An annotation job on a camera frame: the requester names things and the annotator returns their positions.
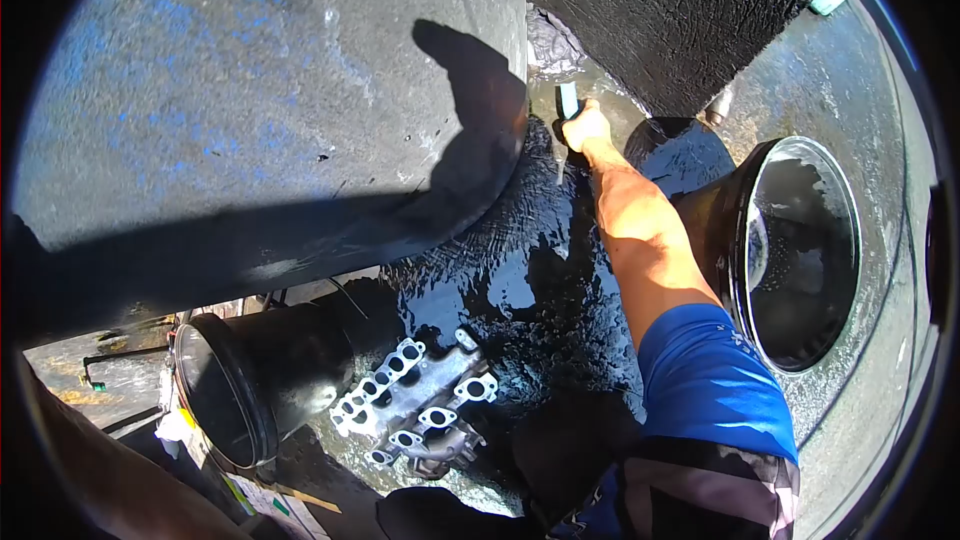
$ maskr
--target wire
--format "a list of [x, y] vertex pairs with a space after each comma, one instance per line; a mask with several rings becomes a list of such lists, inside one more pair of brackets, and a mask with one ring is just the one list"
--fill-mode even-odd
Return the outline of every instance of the wire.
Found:
[[357, 311], [360, 312], [360, 315], [363, 316], [364, 319], [370, 319], [369, 317], [367, 317], [367, 314], [363, 311], [363, 308], [360, 308], [360, 305], [358, 305], [354, 300], [354, 298], [351, 296], [351, 294], [347, 292], [347, 289], [344, 287], [344, 285], [341, 282], [337, 282], [333, 278], [327, 278], [327, 279], [329, 280], [330, 284], [336, 286], [337, 290], [339, 290], [341, 293], [343, 293], [346, 296], [346, 300], [350, 301], [350, 303], [352, 303], [353, 306], [357, 308]]

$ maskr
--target person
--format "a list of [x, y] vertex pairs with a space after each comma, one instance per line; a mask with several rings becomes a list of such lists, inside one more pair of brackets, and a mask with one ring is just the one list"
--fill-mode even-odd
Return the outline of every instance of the person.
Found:
[[[614, 147], [595, 100], [562, 126], [593, 173], [597, 222], [644, 382], [642, 435], [551, 538], [793, 534], [800, 474], [777, 381], [704, 280], [677, 211]], [[245, 538], [224, 513], [63, 404], [29, 371], [47, 449], [84, 515], [117, 538]], [[390, 540], [543, 538], [533, 517], [464, 505], [436, 487], [378, 501]]]
[[[614, 147], [597, 101], [562, 132], [592, 172], [647, 420], [547, 537], [792, 537], [800, 472], [783, 391], [701, 274], [677, 211]], [[438, 488], [393, 492], [377, 517], [390, 540], [544, 537], [530, 518], [481, 513]]]

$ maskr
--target forearm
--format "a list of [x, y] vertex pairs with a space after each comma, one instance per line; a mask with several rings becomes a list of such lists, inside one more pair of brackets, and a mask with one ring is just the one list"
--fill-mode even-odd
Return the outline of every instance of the forearm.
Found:
[[52, 457], [97, 527], [121, 539], [250, 537], [206, 498], [33, 382]]
[[719, 304], [690, 250], [677, 210], [656, 184], [610, 142], [584, 145], [593, 172], [597, 223], [630, 326], [634, 348], [663, 313]]
[[593, 173], [597, 223], [604, 242], [610, 242], [607, 250], [616, 248], [619, 239], [652, 247], [687, 243], [683, 224], [664, 193], [639, 174], [611, 142], [585, 145], [583, 154]]

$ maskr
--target black plastic duct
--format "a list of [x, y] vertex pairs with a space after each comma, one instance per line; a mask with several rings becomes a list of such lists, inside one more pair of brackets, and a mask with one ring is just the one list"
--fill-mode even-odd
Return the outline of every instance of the black plastic duct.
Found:
[[860, 228], [847, 178], [820, 143], [759, 144], [678, 201], [697, 263], [771, 366], [800, 372], [834, 346], [857, 295]]
[[354, 351], [313, 304], [221, 319], [176, 331], [176, 385], [213, 446], [237, 467], [277, 456], [284, 438], [329, 407], [354, 373]]

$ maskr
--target hand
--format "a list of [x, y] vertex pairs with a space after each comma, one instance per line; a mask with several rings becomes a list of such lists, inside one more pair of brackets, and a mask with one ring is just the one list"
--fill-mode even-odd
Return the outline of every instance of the hand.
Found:
[[600, 112], [600, 103], [588, 98], [583, 110], [562, 126], [563, 138], [572, 150], [584, 152], [593, 145], [612, 145], [610, 122]]

